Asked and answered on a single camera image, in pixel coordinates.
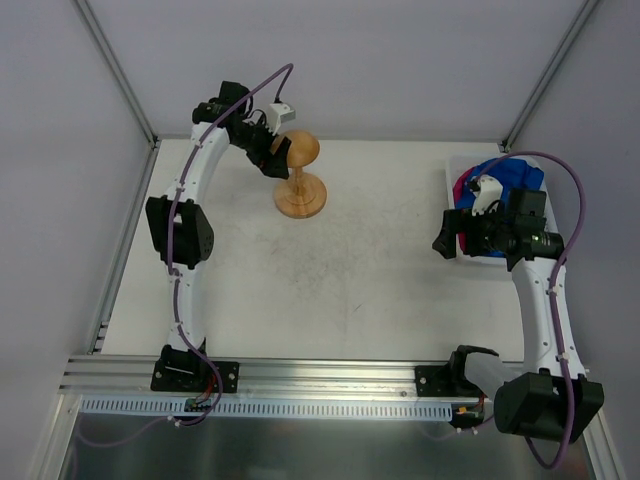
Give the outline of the wooden hat stand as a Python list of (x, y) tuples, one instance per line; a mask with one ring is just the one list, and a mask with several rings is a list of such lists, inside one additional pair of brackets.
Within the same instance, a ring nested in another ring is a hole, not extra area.
[(287, 166), (290, 175), (275, 187), (273, 200), (277, 209), (285, 216), (306, 219), (318, 214), (326, 205), (328, 192), (323, 181), (304, 168), (313, 163), (320, 154), (319, 140), (308, 131), (289, 130), (281, 134), (272, 149), (288, 140)]

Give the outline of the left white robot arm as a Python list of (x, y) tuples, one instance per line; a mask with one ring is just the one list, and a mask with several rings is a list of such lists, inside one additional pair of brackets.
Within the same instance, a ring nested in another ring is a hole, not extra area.
[(238, 363), (205, 360), (202, 278), (215, 235), (202, 203), (219, 161), (231, 146), (243, 150), (264, 176), (287, 178), (291, 143), (278, 145), (276, 138), (282, 124), (294, 117), (294, 108), (281, 99), (255, 109), (247, 87), (223, 82), (217, 96), (192, 112), (184, 166), (163, 195), (146, 200), (152, 244), (169, 277), (172, 311), (167, 341), (154, 365), (152, 390), (203, 396), (236, 392)]

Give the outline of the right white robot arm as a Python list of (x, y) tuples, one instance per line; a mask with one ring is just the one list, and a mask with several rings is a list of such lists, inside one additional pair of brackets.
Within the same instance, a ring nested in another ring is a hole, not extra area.
[(479, 212), (448, 209), (432, 243), (445, 259), (464, 242), (468, 256), (503, 255), (518, 295), (524, 339), (516, 375), (492, 349), (460, 345), (443, 369), (459, 395), (481, 392), (494, 403), (506, 434), (574, 443), (604, 404), (604, 388), (588, 380), (577, 353), (566, 305), (564, 240), (547, 228), (543, 190), (513, 188)]

